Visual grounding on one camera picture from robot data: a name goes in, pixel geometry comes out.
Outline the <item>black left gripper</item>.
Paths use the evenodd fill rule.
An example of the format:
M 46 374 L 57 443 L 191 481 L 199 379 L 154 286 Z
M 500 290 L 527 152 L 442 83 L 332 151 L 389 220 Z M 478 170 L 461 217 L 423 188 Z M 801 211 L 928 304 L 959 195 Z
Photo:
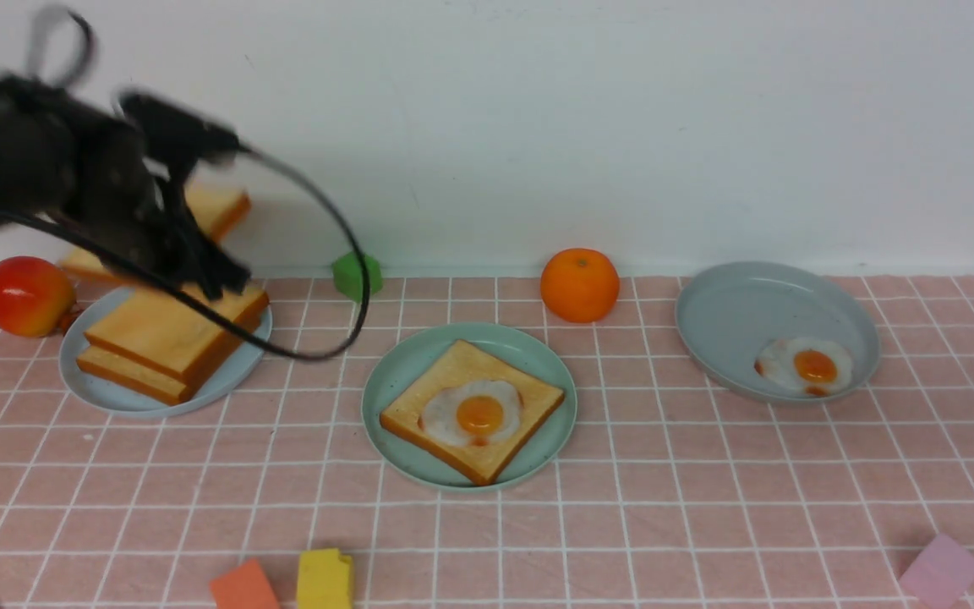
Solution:
M 69 118 L 64 128 L 76 161 L 76 190 L 64 208 L 71 244 L 116 272 L 171 288 L 193 284 L 209 299 L 244 291 L 248 267 L 201 231 L 185 203 L 198 162 L 155 161 L 140 129 L 120 118 Z

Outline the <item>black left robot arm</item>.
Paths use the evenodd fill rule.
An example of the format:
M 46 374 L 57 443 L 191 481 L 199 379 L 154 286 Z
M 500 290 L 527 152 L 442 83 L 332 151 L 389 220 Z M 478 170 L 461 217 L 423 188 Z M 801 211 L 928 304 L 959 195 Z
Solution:
M 206 234 L 186 203 L 202 162 L 241 151 L 232 128 L 140 90 L 116 111 L 62 86 L 0 77 L 0 225 L 89 251 L 108 272 L 158 288 L 239 294 L 251 270 Z

